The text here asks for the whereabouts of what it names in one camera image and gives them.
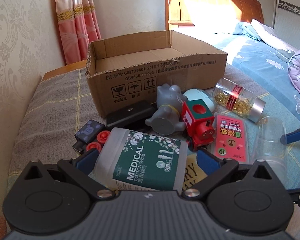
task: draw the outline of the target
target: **plaid bedspread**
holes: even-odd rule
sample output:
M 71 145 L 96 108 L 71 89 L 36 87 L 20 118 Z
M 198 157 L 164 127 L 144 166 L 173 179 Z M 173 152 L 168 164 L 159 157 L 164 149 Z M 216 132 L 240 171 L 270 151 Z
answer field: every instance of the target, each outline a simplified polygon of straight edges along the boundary
M 275 115 L 285 123 L 287 132 L 300 127 L 300 121 L 278 100 L 240 70 L 228 65 L 225 77 L 254 92 L 266 101 L 263 116 Z M 218 106 L 217 112 L 230 114 Z M 94 106 L 84 69 L 75 70 L 41 82 L 29 104 L 12 153 L 8 190 L 30 160 L 56 163 L 64 157 L 76 158 L 72 149 L 74 134 L 89 119 L 105 123 Z M 251 154 L 257 126 L 246 120 Z M 300 142 L 288 147 L 286 188 L 300 187 Z

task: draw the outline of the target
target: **silver bottle cap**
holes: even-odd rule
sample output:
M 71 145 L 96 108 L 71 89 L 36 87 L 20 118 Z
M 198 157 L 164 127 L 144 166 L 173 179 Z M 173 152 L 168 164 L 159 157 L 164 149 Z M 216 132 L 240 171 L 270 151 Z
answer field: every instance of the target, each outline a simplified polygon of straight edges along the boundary
M 265 101 L 261 100 L 260 98 L 256 98 L 248 115 L 248 119 L 253 122 L 258 122 L 265 105 Z

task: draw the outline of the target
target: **red toy train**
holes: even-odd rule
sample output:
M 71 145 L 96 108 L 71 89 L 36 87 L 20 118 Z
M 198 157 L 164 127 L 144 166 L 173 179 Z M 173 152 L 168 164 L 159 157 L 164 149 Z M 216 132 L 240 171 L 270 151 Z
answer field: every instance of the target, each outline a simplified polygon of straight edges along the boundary
M 202 99 L 183 102 L 181 119 L 186 123 L 186 137 L 191 151 L 213 142 L 214 115 Z

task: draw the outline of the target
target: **toy train wheel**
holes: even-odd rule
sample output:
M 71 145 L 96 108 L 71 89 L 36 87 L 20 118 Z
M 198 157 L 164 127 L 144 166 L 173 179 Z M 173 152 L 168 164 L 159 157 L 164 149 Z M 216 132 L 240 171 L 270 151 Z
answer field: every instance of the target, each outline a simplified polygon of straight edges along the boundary
M 187 138 L 187 143 L 188 143 L 188 148 L 189 148 L 189 150 L 190 150 L 190 151 L 193 151 L 194 143 L 193 143 L 192 138 L 188 137 L 188 138 Z

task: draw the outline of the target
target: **clear plastic bottle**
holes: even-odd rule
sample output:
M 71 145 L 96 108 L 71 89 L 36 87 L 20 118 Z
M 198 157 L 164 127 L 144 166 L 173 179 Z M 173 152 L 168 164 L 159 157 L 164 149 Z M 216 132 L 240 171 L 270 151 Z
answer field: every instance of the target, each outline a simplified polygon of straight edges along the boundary
M 251 91 L 226 78 L 218 81 L 212 96 L 219 105 L 253 122 L 258 122 L 266 105 Z

